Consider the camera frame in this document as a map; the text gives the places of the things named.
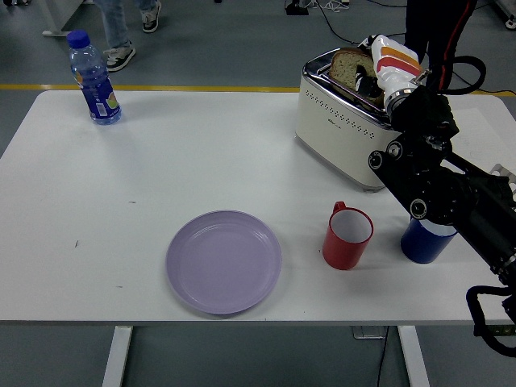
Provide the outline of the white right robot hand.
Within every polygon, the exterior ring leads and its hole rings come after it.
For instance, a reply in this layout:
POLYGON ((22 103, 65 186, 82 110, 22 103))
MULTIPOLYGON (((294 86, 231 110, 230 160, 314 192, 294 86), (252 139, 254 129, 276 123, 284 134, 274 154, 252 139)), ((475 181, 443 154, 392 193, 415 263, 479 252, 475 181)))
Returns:
POLYGON ((416 88, 413 80, 423 70, 414 51, 384 35, 370 35, 358 49, 372 57, 372 75, 367 74, 363 65, 356 66, 355 90, 359 94, 369 98, 383 94, 387 102, 403 94, 404 89, 416 88))

